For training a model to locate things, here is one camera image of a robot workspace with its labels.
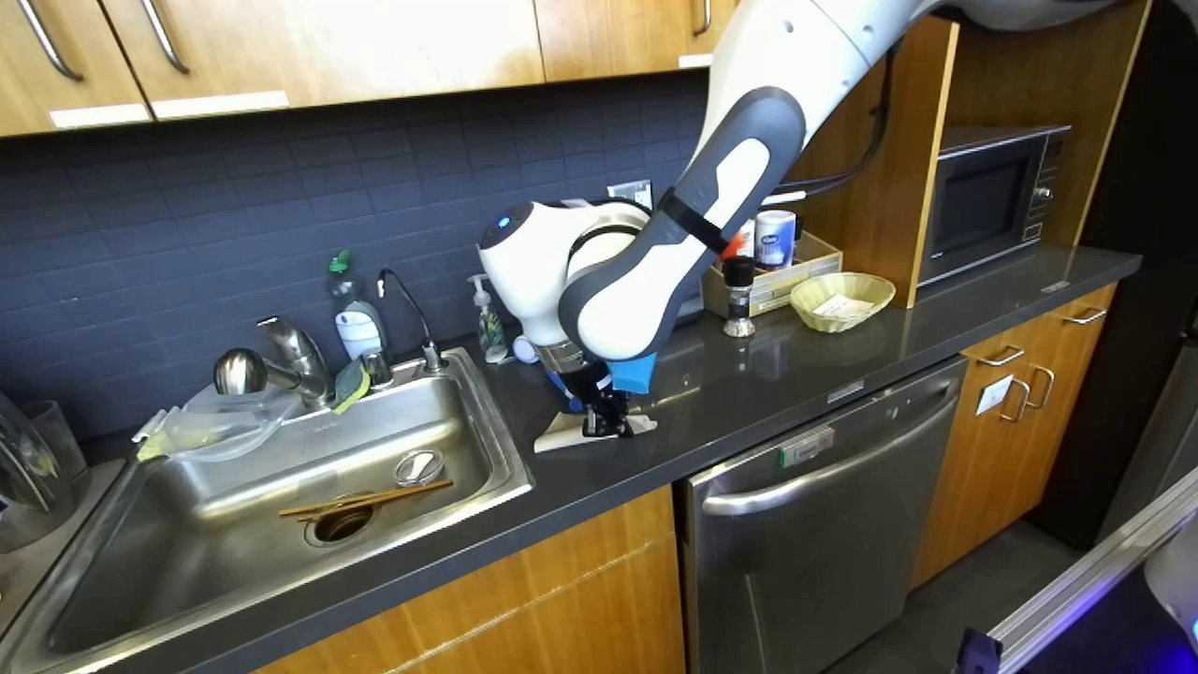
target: stainless steel sink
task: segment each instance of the stainless steel sink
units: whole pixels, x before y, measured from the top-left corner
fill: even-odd
[[[393,382],[344,415],[286,421],[256,446],[126,468],[14,626],[9,666],[101,671],[531,492],[468,352],[447,347],[443,375],[404,365]],[[452,486],[352,522],[282,516],[428,480]]]

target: bowl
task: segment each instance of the bowl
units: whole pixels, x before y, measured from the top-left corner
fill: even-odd
[[[790,289],[790,307],[817,334],[845,334],[895,299],[895,284],[873,272],[821,272]]]

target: dishwasher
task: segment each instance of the dishwasher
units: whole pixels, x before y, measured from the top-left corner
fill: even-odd
[[[958,382],[930,366],[682,486],[695,674],[812,674],[902,614]]]

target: countertop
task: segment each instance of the countertop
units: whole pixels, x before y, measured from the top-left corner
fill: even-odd
[[[117,671],[256,671],[1133,271],[1139,255],[1039,246],[941,284],[913,312],[887,307],[840,339],[803,331],[795,312],[772,312],[757,317],[757,339],[729,342],[719,317],[705,315],[677,331],[657,359],[655,397],[647,397],[657,406],[657,431],[556,452],[531,452],[555,415],[539,370],[488,366],[489,394],[504,406],[531,468],[531,493],[148,647]]]

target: floor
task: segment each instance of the floor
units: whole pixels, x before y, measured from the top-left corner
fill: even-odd
[[[826,674],[952,674],[967,629],[992,629],[1079,552],[1033,523],[1016,523],[907,598],[902,618]]]

